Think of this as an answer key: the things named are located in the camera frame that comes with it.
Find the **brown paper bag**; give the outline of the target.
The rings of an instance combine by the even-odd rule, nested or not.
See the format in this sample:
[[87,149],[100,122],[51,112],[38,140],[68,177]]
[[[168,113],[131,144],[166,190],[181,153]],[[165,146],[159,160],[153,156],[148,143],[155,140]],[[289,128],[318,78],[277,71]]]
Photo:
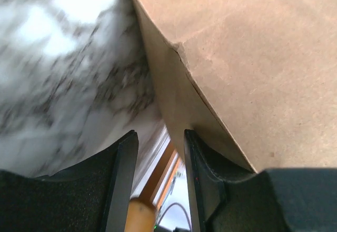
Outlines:
[[251,171],[336,166],[336,0],[133,0],[172,142]]

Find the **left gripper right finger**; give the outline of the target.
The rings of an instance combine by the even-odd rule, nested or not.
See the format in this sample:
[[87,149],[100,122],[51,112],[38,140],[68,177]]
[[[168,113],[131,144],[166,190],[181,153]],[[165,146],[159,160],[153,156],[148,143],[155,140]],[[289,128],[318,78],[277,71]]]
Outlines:
[[252,173],[184,132],[193,231],[336,231],[336,169]]

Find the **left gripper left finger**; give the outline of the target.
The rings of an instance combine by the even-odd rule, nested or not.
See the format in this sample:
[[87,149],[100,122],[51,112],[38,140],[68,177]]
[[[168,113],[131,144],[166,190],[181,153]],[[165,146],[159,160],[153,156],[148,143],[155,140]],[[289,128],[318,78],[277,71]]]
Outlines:
[[1,231],[123,231],[137,153],[130,131],[51,177],[1,171]]

